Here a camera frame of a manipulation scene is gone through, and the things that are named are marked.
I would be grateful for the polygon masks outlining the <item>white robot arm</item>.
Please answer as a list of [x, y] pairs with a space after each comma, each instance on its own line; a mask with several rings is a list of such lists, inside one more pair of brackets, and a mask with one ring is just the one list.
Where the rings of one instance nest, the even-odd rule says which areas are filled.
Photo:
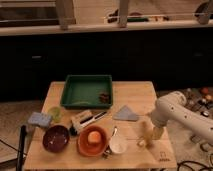
[[165, 127], [169, 120], [175, 120], [209, 143], [213, 143], [213, 120], [198, 115], [185, 107], [187, 99], [180, 91], [159, 97], [150, 113], [152, 123]]

